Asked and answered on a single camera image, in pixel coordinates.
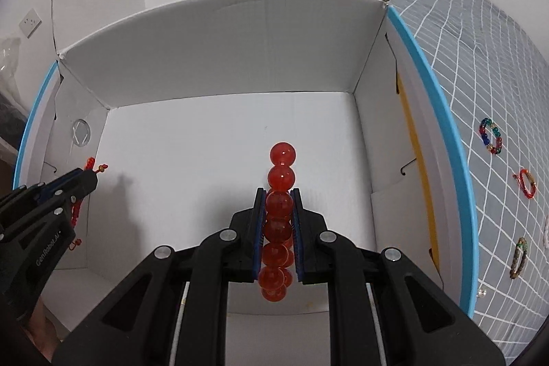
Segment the person left hand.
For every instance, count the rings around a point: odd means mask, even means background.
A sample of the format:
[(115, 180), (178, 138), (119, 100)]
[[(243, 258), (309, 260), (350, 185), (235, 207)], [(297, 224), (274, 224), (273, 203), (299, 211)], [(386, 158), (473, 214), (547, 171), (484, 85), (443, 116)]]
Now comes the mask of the person left hand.
[(54, 324), (47, 318), (41, 297), (38, 298), (33, 314), (23, 325), (23, 329), (40, 353), (48, 361), (52, 361), (60, 345), (60, 339)]

